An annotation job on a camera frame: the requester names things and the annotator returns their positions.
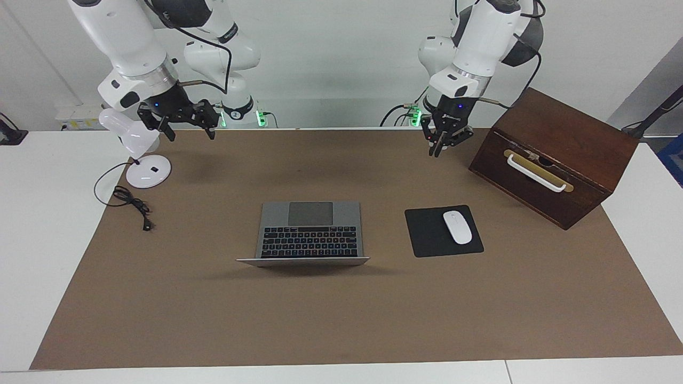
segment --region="silver laptop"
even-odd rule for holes
[[[263,204],[256,256],[237,259],[253,266],[361,265],[361,205],[358,202],[268,202]]]

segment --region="white mouse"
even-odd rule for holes
[[[443,220],[446,222],[446,226],[456,243],[467,244],[472,241],[472,230],[467,225],[467,221],[462,216],[462,213],[457,210],[450,210],[443,214]]]

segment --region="black cable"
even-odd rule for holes
[[[641,120],[641,121],[639,121],[639,122],[635,122],[635,123],[631,123],[631,124],[629,124],[629,125],[627,125],[627,126],[623,126],[623,127],[621,127],[621,130],[623,131],[623,130],[626,129],[626,128],[630,128],[630,127],[632,127],[632,126],[634,126],[634,125],[638,125],[638,124],[640,124],[640,123],[642,123],[642,122],[644,122],[644,121],[645,121],[645,120]]]
[[[396,124],[398,124],[398,120],[399,120],[400,118],[403,118],[403,122],[405,122],[405,121],[406,121],[406,118],[409,117],[409,116],[410,116],[409,113],[405,113],[405,114],[403,114],[403,115],[397,117],[397,118],[396,118],[396,121],[393,123],[393,126],[396,126]]]
[[[669,113],[669,112],[673,111],[674,109],[676,109],[676,107],[681,105],[682,102],[683,102],[683,98],[681,99],[681,101],[677,102],[676,105],[674,105],[673,107],[671,107],[669,109],[663,109],[664,113]]]
[[[280,125],[277,123],[277,116],[273,112],[263,112],[264,116],[272,116],[273,119],[275,120],[275,128],[280,129]]]
[[[522,17],[528,17],[528,18],[542,18],[543,16],[546,16],[546,6],[543,4],[541,0],[535,0],[538,5],[541,6],[542,12],[540,14],[521,14],[520,16]]]
[[[420,96],[418,96],[418,97],[415,99],[415,101],[413,101],[413,104],[416,104],[418,101],[420,101],[420,99],[422,98],[422,96],[425,96],[425,94],[427,93],[427,90],[428,90],[428,89],[429,89],[429,87],[425,88],[425,90],[422,91],[422,93],[420,94]]]
[[[389,118],[389,115],[391,115],[395,110],[401,109],[401,108],[405,108],[405,106],[404,106],[403,104],[399,104],[399,105],[395,106],[394,108],[390,109],[389,112],[387,112],[387,114],[385,115],[385,117],[382,119],[382,122],[380,123],[380,126],[384,126],[384,123],[385,123],[385,122],[387,121],[387,119]]]
[[[95,198],[97,201],[100,203],[104,204],[105,206],[110,206],[110,207],[121,207],[121,206],[127,206],[127,205],[132,205],[134,206],[141,214],[143,217],[143,226],[142,230],[143,231],[150,231],[152,228],[154,228],[154,224],[147,218],[147,215],[151,212],[150,207],[145,204],[142,200],[135,198],[133,194],[126,188],[122,187],[120,185],[117,185],[114,187],[114,192],[112,192],[112,196],[116,197],[117,199],[121,200],[121,204],[109,204],[102,199],[100,199],[99,196],[97,196],[97,185],[100,183],[100,181],[107,175],[109,172],[113,171],[114,169],[117,169],[118,167],[124,166],[124,165],[133,165],[134,163],[139,163],[137,160],[133,160],[133,163],[121,163],[119,165],[115,165],[109,171],[103,173],[97,181],[95,181],[95,185],[92,187],[92,193],[95,195]]]
[[[0,116],[2,116],[3,118],[5,118],[5,120],[7,120],[8,122],[10,122],[10,124],[14,126],[14,129],[16,129],[16,130],[19,131],[19,127],[17,127],[16,124],[12,121],[12,119],[8,118],[6,114],[0,112]]]
[[[180,32],[180,33],[182,33],[182,34],[184,34],[184,35],[186,35],[186,36],[189,36],[190,38],[193,38],[193,39],[195,39],[195,40],[199,40],[200,42],[203,42],[204,44],[209,44],[210,46],[215,46],[216,48],[218,48],[218,49],[223,49],[224,51],[227,52],[227,54],[228,54],[228,59],[227,59],[227,69],[226,69],[226,71],[225,71],[225,87],[224,87],[224,88],[221,88],[219,85],[214,84],[214,83],[211,83],[211,82],[209,82],[209,81],[202,81],[203,84],[211,85],[212,87],[214,87],[214,88],[220,90],[221,92],[223,92],[223,94],[227,94],[227,83],[228,83],[228,80],[229,80],[229,78],[230,78],[230,68],[232,67],[232,52],[231,52],[226,46],[222,46],[222,45],[220,45],[220,44],[216,44],[216,43],[211,42],[211,41],[209,41],[209,40],[200,38],[199,36],[197,36],[197,35],[195,35],[195,34],[192,34],[192,33],[188,32],[188,31],[185,31],[184,29],[182,29],[182,28],[180,28],[180,27],[176,27],[175,25],[173,25],[173,23],[172,23],[168,18],[164,17],[164,14],[163,14],[162,12],[159,12],[159,11],[150,3],[150,0],[145,0],[145,4],[146,4],[146,5],[152,10],[152,12],[154,12],[154,14],[157,15],[162,21],[165,20],[165,24],[169,25],[172,29],[175,29],[176,31],[178,31],[178,32]]]
[[[499,107],[503,107],[503,108],[505,108],[505,109],[512,109],[512,108],[514,108],[514,106],[517,104],[517,102],[519,101],[519,99],[522,98],[522,95],[524,94],[524,91],[526,91],[526,90],[529,88],[529,86],[531,85],[531,82],[532,82],[533,79],[536,77],[536,74],[538,73],[538,70],[541,69],[541,63],[542,63],[541,52],[539,52],[537,49],[533,48],[532,46],[528,45],[524,40],[522,40],[519,36],[517,36],[516,33],[515,33],[513,36],[517,39],[517,41],[519,41],[520,43],[522,43],[522,45],[524,45],[525,47],[527,47],[528,49],[531,49],[531,50],[533,51],[533,54],[536,55],[536,57],[538,57],[538,63],[536,64],[536,69],[533,71],[533,74],[532,74],[531,77],[529,78],[529,81],[527,81],[527,84],[526,84],[526,85],[524,86],[524,88],[522,89],[522,92],[520,93],[519,97],[517,98],[517,100],[515,100],[515,101],[512,103],[512,105],[510,105],[510,106],[508,107],[507,105],[504,105],[502,102],[498,102],[498,103],[495,103],[495,102],[494,102],[494,103],[493,103],[493,104],[498,105]]]
[[[661,108],[661,107],[660,107],[660,109],[662,109],[662,110],[664,111],[664,113],[662,113],[662,115],[666,115],[667,113],[673,111],[674,109],[676,109],[676,107],[678,107],[678,106],[681,105],[681,104],[683,104],[683,99],[681,99],[679,102],[676,103],[676,105],[674,105],[673,107],[671,107],[671,108],[669,108],[669,109],[664,109],[664,108]],[[632,126],[634,126],[634,125],[638,125],[638,124],[640,124],[640,123],[642,123],[642,122],[644,122],[644,121],[645,121],[645,120],[641,120],[641,121],[639,121],[639,122],[631,123],[631,124],[629,124],[629,125],[627,125],[627,126],[621,127],[620,129],[621,129],[621,131],[623,131],[623,130],[626,129],[626,128],[630,128],[630,127],[632,127]]]

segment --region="white table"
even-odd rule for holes
[[[22,372],[104,211],[92,185],[126,159],[107,132],[31,133],[19,147],[0,147],[0,383],[683,382],[679,356]],[[101,195],[111,192],[120,174],[102,181]],[[683,189],[641,144],[603,207],[681,338]]]

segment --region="wooden box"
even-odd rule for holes
[[[638,140],[529,88],[470,170],[567,230],[614,192]]]

